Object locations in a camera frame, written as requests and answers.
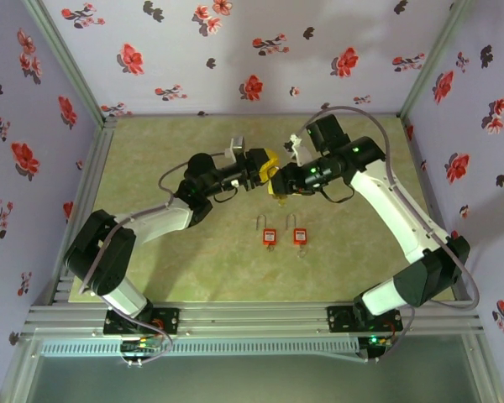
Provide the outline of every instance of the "purple wall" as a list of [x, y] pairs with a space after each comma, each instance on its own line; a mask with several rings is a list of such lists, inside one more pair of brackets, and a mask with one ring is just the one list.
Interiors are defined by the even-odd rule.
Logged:
[[475, 1], [409, 124], [433, 210], [472, 247], [467, 267], [504, 384], [504, 0]]
[[96, 126], [17, 0], [0, 1], [0, 86], [1, 388], [16, 333], [50, 280]]

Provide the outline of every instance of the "yellow object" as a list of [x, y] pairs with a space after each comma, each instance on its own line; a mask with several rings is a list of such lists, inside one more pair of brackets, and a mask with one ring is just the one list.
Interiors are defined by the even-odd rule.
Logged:
[[261, 183], [266, 183], [278, 171], [278, 154], [272, 149], [264, 149], [269, 157], [269, 161], [265, 162], [260, 168]]

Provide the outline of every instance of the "robotic arm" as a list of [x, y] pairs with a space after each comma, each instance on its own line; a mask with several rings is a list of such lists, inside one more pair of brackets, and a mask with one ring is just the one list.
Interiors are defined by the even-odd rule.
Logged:
[[[363, 328], [366, 323], [400, 306], [421, 306], [455, 284], [461, 276], [460, 269], [392, 190], [387, 179], [385, 154], [379, 146], [367, 137], [351, 141], [334, 115], [309, 124], [307, 132], [321, 157], [315, 160], [297, 158], [298, 163], [291, 162], [281, 169], [277, 167], [275, 153], [268, 149], [245, 152], [242, 139], [232, 141], [227, 155], [234, 162], [221, 169], [215, 167], [208, 154], [192, 156], [174, 201], [164, 210], [123, 225], [114, 234], [88, 281], [92, 292], [121, 312], [151, 322], [152, 304], [125, 278], [134, 245], [198, 224], [213, 208], [208, 198], [224, 191], [236, 192], [241, 186], [248, 191], [269, 183], [269, 193], [278, 197], [310, 196], [316, 192], [327, 197], [324, 187], [338, 178], [375, 208], [409, 263], [400, 273], [354, 299], [354, 317]], [[449, 238], [394, 178], [396, 187], [412, 208], [464, 263], [470, 251], [465, 239]], [[67, 251], [66, 266], [84, 280], [102, 241], [124, 217], [113, 217], [103, 210], [94, 212]]]

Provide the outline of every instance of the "enclosure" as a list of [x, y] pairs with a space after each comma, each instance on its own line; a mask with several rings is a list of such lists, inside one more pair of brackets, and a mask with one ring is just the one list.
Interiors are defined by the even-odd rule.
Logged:
[[[239, 136], [284, 165], [290, 136], [339, 105], [377, 118], [396, 177], [469, 242], [478, 307], [425, 304], [384, 362], [340, 359], [362, 334], [332, 332], [326, 308], [405, 268], [398, 240], [358, 192], [239, 189], [135, 247], [127, 278], [180, 314], [169, 356], [129, 369], [62, 263], [90, 214], [166, 202], [163, 173]], [[385, 148], [366, 116], [334, 113]], [[463, 280], [438, 298], [470, 306]], [[0, 401], [318, 397], [504, 401], [504, 0], [0, 2]]]

